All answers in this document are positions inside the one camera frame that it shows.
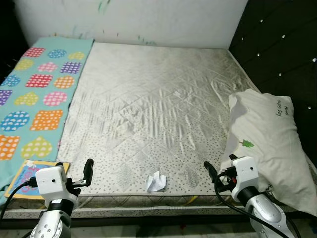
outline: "black tufted headboard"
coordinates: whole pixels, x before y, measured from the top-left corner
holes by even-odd
[[[229,50],[262,93],[292,98],[317,167],[317,0],[249,0]]]

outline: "floor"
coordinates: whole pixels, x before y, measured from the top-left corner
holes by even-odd
[[[317,238],[317,224],[309,219],[293,220],[303,238]],[[0,230],[2,238],[21,238],[29,230]],[[249,223],[164,227],[108,226],[71,229],[72,238],[257,238]]]

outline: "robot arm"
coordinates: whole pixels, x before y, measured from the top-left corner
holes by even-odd
[[[227,168],[220,174],[220,176],[227,177],[228,185],[223,185],[223,183],[218,180],[217,183],[220,183],[219,191],[230,190],[232,198],[236,202],[241,202],[248,213],[272,225],[289,238],[294,238],[287,227],[286,216],[283,210],[272,203],[264,194],[259,193],[259,174],[255,160],[248,156],[237,158],[232,155],[230,158],[232,159],[232,167]],[[205,162],[204,165],[209,171],[209,175],[213,182],[216,179],[219,179],[216,170],[210,163]],[[258,236],[261,238],[281,237],[271,229],[253,219],[250,219],[250,222]]]
[[[62,163],[41,169],[35,173],[40,195],[45,200],[46,212],[32,230],[30,238],[70,238],[71,213],[78,206],[78,187],[89,186],[93,176],[94,161],[88,159],[84,167],[84,178],[72,181],[66,178]]]

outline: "white pillowcase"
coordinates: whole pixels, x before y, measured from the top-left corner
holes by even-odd
[[[317,192],[293,119],[290,97],[252,89],[229,96],[230,129],[221,169],[230,154],[252,156],[259,171],[259,190],[271,184],[280,202],[317,216]]]

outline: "white wall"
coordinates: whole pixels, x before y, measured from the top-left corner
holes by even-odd
[[[247,0],[15,0],[28,43],[41,36],[229,48]]]

